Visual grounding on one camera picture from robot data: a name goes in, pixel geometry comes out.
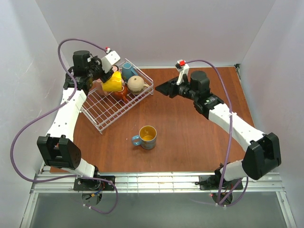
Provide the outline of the blue mug with yellow inside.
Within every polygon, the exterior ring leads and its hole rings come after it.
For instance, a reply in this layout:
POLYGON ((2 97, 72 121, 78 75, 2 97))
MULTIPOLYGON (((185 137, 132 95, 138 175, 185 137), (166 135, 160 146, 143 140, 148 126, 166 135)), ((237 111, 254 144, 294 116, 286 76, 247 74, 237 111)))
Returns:
POLYGON ((157 131, 154 127, 147 125, 143 126, 138 135, 132 138, 134 146, 141 146, 145 150, 151 150, 156 146, 157 131))

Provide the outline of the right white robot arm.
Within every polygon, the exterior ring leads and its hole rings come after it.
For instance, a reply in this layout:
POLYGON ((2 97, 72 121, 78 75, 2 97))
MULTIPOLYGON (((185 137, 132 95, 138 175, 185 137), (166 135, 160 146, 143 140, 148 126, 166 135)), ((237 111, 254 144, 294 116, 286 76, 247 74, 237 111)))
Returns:
POLYGON ((252 127, 229 107, 218 96, 211 93, 210 81, 203 71, 191 73, 190 80, 178 84, 178 79, 171 79, 155 89, 165 96, 174 98, 179 95, 190 99, 197 112, 206 119, 232 134, 245 151, 244 159, 230 162, 215 173, 224 181, 244 177, 258 180, 282 163, 280 144, 274 133, 265 134, 252 127))

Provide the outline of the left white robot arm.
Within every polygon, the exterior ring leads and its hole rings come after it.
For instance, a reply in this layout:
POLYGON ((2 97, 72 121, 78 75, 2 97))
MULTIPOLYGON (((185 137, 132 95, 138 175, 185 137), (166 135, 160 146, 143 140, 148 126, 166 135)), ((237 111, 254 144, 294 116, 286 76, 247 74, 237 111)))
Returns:
POLYGON ((37 140, 38 149, 47 166, 63 169, 77 176, 94 177, 97 168, 82 159, 74 144, 74 130, 81 107, 93 82, 107 82, 113 75, 113 66, 119 55, 107 49, 102 58, 87 50, 73 53, 73 66, 66 73, 60 108, 46 136, 37 140))

